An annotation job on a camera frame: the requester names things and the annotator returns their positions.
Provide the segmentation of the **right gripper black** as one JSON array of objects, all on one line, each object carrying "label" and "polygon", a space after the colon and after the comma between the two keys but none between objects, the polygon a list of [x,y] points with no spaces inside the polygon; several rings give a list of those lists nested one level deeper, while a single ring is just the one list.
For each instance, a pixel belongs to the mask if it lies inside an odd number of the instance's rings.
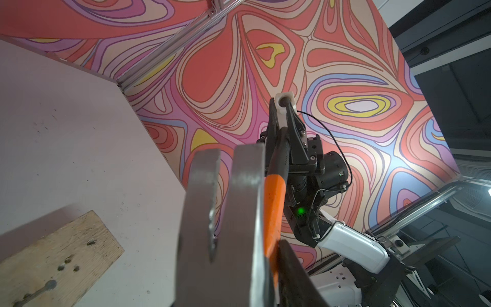
[{"label": "right gripper black", "polygon": [[[335,151],[324,153],[320,136],[306,138],[300,132],[305,129],[291,103],[286,109],[286,121],[290,140],[290,166],[287,184],[293,192],[325,189],[344,192],[349,188],[349,171],[343,157]],[[279,121],[275,99],[269,101],[267,125],[266,161],[270,161],[276,147]]]}]

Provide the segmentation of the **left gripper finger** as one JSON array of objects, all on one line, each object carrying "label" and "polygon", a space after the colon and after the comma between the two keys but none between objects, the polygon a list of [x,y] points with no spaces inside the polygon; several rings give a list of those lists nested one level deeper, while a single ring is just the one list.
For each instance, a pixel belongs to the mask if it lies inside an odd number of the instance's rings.
[{"label": "left gripper finger", "polygon": [[289,242],[280,240],[278,252],[280,306],[328,307]]}]

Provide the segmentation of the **claw hammer orange black handle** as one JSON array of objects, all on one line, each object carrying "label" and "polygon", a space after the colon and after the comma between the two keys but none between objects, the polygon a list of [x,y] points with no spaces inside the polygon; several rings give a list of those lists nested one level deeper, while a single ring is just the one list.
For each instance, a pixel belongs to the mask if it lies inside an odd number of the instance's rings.
[{"label": "claw hammer orange black handle", "polygon": [[221,232],[214,232],[219,149],[198,152],[178,236],[175,306],[275,306],[277,249],[290,144],[282,128],[265,165],[263,144],[235,149]]}]

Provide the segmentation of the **wooden block with nails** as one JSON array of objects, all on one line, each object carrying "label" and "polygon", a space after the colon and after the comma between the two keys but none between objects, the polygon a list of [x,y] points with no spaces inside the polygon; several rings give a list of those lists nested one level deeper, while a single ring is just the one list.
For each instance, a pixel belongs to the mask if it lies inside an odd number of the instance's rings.
[{"label": "wooden block with nails", "polygon": [[56,288],[24,306],[75,306],[123,253],[89,211],[1,262],[1,306],[13,306],[49,280]]}]

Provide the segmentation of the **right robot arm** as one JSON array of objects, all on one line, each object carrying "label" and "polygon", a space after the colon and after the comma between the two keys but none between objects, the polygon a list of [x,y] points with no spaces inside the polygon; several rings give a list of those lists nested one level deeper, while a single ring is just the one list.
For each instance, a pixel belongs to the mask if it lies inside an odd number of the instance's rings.
[{"label": "right robot arm", "polygon": [[[291,93],[271,98],[259,141],[265,145],[264,250],[274,299],[280,306],[389,306],[404,264],[381,240],[321,211],[350,187],[352,170],[342,150],[326,153],[320,136],[307,137]],[[310,276],[281,238],[284,222],[301,243],[328,249],[345,262]]]}]

